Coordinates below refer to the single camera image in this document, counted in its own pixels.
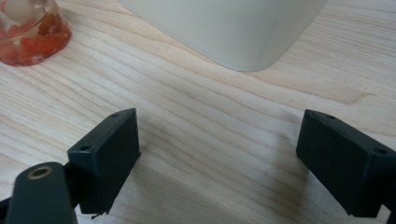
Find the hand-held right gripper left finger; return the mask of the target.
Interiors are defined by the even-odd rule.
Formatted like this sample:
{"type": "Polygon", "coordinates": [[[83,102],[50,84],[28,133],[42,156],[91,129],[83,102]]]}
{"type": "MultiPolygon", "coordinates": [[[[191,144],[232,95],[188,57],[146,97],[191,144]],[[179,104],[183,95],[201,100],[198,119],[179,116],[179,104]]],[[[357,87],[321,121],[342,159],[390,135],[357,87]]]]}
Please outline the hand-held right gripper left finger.
{"type": "Polygon", "coordinates": [[[78,201],[81,212],[109,212],[141,155],[136,110],[130,108],[108,116],[67,154],[83,191],[78,201]]]}

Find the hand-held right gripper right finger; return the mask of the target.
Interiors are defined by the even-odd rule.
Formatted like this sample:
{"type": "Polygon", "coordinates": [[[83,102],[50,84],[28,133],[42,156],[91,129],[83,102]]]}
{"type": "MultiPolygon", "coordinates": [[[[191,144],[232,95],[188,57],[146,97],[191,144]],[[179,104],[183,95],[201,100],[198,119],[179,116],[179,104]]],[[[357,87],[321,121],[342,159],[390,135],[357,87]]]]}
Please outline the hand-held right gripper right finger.
{"type": "Polygon", "coordinates": [[[305,110],[297,157],[349,215],[396,218],[396,151],[340,119],[305,110]]]}

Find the clear glass jar red contents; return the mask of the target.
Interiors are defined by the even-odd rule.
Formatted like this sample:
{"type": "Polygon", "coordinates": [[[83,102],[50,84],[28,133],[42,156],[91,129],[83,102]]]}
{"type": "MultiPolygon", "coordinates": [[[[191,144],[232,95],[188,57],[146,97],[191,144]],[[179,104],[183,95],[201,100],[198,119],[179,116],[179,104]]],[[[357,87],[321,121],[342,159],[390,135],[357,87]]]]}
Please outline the clear glass jar red contents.
{"type": "Polygon", "coordinates": [[[41,63],[63,49],[71,34],[55,0],[0,0],[1,63],[41,63]]]}

